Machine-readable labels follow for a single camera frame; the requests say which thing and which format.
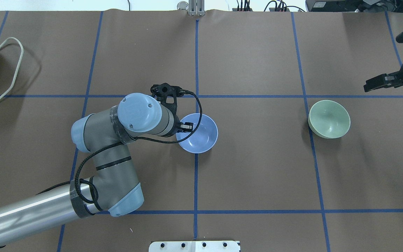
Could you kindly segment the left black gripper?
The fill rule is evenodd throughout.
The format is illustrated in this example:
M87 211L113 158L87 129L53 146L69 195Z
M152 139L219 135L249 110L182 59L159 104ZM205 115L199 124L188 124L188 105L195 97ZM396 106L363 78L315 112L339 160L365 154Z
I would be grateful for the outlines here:
M169 85L168 83L163 83L160 85L152 85L151 95L158 102L160 102L164 107L166 107L173 114L174 117L177 116L177 98L184 96L184 89L179 86ZM194 123L192 122L179 122L178 123L178 133L191 133L195 129Z

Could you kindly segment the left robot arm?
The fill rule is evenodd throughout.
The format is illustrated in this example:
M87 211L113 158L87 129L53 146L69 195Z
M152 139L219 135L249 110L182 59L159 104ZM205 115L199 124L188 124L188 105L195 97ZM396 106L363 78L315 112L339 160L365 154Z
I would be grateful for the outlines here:
M141 207L144 196L128 145L139 140L179 143L152 139L153 135L192 136L199 123L182 122L176 114L177 99L183 96L193 96L203 111L194 92L163 83L152 85L149 95L128 94L119 104L77 120L71 129L72 141L88 156L69 181L0 207L0 249L104 210L120 217Z

